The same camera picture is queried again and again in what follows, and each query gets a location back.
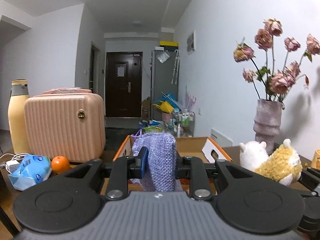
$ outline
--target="plush toy ear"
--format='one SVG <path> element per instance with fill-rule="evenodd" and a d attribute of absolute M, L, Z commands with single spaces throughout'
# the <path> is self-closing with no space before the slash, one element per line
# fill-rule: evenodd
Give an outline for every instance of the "plush toy ear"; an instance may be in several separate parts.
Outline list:
<path fill-rule="evenodd" d="M 242 152 L 245 151 L 245 145 L 244 145 L 244 143 L 239 143 L 239 147 L 240 147 L 240 149 L 241 149 Z"/>
<path fill-rule="evenodd" d="M 266 142 L 261 142 L 260 145 L 261 145 L 261 147 L 262 147 L 263 149 L 265 149 L 265 148 L 267 147 L 267 143 L 266 143 Z"/>
<path fill-rule="evenodd" d="M 290 148 L 290 146 L 291 146 L 291 141 L 290 141 L 290 139 L 285 139 L 285 140 L 283 141 L 283 145 L 284 145 L 284 147 L 286 147 L 286 148 Z"/>

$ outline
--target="orange fruit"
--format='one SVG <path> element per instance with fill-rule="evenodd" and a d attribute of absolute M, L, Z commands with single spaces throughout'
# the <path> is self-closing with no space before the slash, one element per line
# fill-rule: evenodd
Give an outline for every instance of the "orange fruit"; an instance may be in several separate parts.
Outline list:
<path fill-rule="evenodd" d="M 70 163 L 65 156 L 55 156 L 51 161 L 51 169 L 61 174 L 70 169 Z"/>

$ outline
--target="yellow thermos bottle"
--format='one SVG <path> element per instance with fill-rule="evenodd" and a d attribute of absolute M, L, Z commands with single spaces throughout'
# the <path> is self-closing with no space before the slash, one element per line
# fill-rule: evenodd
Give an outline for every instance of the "yellow thermos bottle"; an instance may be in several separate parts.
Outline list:
<path fill-rule="evenodd" d="M 14 80 L 11 85 L 8 119 L 13 151 L 15 154 L 31 153 L 24 121 L 24 103 L 29 98 L 28 81 Z"/>

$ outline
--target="bouquet of dried roses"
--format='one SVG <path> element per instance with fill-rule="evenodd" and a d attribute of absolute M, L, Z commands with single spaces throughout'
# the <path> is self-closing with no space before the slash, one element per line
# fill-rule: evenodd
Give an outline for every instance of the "bouquet of dried roses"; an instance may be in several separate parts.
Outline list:
<path fill-rule="evenodd" d="M 258 68 L 253 58 L 254 51 L 251 47 L 244 43 L 244 39 L 237 45 L 236 50 L 233 52 L 233 57 L 236 62 L 251 60 L 257 71 L 252 69 L 243 69 L 243 77 L 248 83 L 253 83 L 254 88 L 260 95 L 254 83 L 254 80 L 262 82 L 265 86 L 266 100 L 283 102 L 288 95 L 291 87 L 300 78 L 305 78 L 305 88 L 309 86 L 309 79 L 305 74 L 300 75 L 300 66 L 304 57 L 307 57 L 312 62 L 312 55 L 320 54 L 320 44 L 311 34 L 307 37 L 307 48 L 303 52 L 300 62 L 291 62 L 286 65 L 288 55 L 292 51 L 300 48 L 300 44 L 292 37 L 284 39 L 284 46 L 287 50 L 287 55 L 284 60 L 282 70 L 275 72 L 275 58 L 274 58 L 274 37 L 279 37 L 282 34 L 281 22 L 276 19 L 268 19 L 263 22 L 264 29 L 259 29 L 257 35 L 254 37 L 254 42 L 258 45 L 259 49 L 266 52 L 265 66 Z M 268 66 L 268 49 L 272 50 L 272 69 Z"/>

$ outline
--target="stuffed animal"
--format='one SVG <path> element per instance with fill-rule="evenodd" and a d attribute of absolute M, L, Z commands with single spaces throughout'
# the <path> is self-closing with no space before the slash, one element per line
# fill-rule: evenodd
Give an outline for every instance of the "stuffed animal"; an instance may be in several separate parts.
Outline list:
<path fill-rule="evenodd" d="M 240 165 L 274 181 L 288 186 L 296 182 L 302 171 L 300 157 L 286 139 L 274 153 L 268 156 L 265 142 L 251 141 L 239 144 Z"/>

